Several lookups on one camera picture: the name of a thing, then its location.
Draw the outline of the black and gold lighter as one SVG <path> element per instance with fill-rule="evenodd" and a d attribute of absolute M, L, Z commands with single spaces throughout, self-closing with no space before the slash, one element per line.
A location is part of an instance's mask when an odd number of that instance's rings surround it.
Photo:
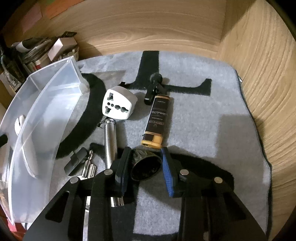
<path fill-rule="evenodd" d="M 169 105 L 169 96 L 155 96 L 144 134 L 142 136 L 141 145 L 153 149 L 162 148 Z"/>

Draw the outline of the white travel plug adapter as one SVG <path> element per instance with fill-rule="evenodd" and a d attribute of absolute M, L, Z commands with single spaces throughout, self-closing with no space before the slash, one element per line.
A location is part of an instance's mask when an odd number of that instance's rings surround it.
<path fill-rule="evenodd" d="M 133 113 L 137 97 L 122 86 L 108 89 L 102 102 L 102 114 L 116 120 L 127 120 Z"/>

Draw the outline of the clear plastic storage bin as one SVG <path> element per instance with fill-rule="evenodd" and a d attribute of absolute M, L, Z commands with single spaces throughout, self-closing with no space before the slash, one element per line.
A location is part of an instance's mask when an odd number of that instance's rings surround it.
<path fill-rule="evenodd" d="M 57 150 L 70 116 L 89 85 L 74 57 L 32 73 L 16 93 L 1 122 L 1 207 L 12 223 L 31 223 L 49 202 Z M 38 178 L 26 170 L 21 135 L 33 129 Z"/>

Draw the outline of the step drill bit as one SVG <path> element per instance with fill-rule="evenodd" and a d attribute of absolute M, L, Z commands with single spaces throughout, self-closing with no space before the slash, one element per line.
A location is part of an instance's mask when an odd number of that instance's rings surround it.
<path fill-rule="evenodd" d="M 92 178 L 94 177 L 96 166 L 92 164 L 91 160 L 93 157 L 93 150 L 89 151 L 89 155 L 87 160 L 84 163 L 84 167 L 82 170 L 82 178 Z"/>

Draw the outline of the silver metal cylinder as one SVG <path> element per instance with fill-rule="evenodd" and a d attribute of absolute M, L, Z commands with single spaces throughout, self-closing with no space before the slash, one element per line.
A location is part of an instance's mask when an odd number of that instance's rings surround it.
<path fill-rule="evenodd" d="M 112 118 L 104 121 L 104 149 L 105 168 L 110 169 L 117 158 L 116 121 Z"/>

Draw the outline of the grey felt mat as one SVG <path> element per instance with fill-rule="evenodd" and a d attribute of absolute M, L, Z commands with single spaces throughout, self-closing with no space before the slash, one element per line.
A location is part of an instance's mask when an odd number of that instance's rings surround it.
<path fill-rule="evenodd" d="M 202 174 L 230 173 L 234 191 L 265 233 L 271 226 L 271 167 L 254 118 L 242 93 L 241 79 L 230 65 L 213 59 L 166 51 L 130 52 L 78 62 L 91 81 L 94 97 L 80 97 L 63 135 L 62 159 L 55 162 L 50 197 L 68 181 L 63 168 L 71 150 L 95 149 L 104 168 L 104 131 L 89 123 L 101 117 L 98 101 L 121 82 L 137 96 L 131 117 L 117 124 L 119 148 L 140 148 L 151 108 L 144 103 L 150 76 L 158 72 L 171 96 L 164 145 L 186 168 Z"/>

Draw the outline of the black clip tool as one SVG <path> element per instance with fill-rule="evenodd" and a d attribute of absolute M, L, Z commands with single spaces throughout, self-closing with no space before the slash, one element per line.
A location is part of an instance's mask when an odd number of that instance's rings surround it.
<path fill-rule="evenodd" d="M 152 105 L 156 95 L 166 95 L 167 89 L 162 85 L 163 77 L 160 73 L 153 73 L 149 79 L 149 85 L 144 97 L 144 103 L 146 105 Z"/>

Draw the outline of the white handheld massager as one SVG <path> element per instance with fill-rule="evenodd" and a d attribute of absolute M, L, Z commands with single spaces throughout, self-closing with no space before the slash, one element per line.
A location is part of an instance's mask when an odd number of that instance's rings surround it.
<path fill-rule="evenodd" d="M 29 123 L 21 135 L 22 154 L 27 172 L 35 179 L 38 178 L 39 170 L 35 146 L 32 139 L 33 129 Z"/>

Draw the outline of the small white cardboard box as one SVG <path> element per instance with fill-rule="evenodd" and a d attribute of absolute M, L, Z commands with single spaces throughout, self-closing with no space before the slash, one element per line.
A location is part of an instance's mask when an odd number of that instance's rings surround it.
<path fill-rule="evenodd" d="M 77 42 L 73 37 L 59 38 L 49 50 L 48 57 L 53 62 L 63 52 L 69 49 L 73 49 L 76 45 Z"/>

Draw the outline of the stack of books and papers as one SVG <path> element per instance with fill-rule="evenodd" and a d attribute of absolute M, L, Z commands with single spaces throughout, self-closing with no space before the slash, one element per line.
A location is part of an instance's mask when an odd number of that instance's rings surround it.
<path fill-rule="evenodd" d="M 48 52 L 54 43 L 58 40 L 58 37 L 53 38 L 30 38 L 23 40 L 22 42 L 15 42 L 12 44 L 18 56 L 20 57 L 21 63 L 28 73 L 33 73 L 41 68 L 44 68 L 56 61 L 62 60 L 67 57 L 75 57 L 76 60 L 79 58 L 79 46 L 78 44 L 73 48 L 66 50 L 53 62 L 48 57 Z"/>

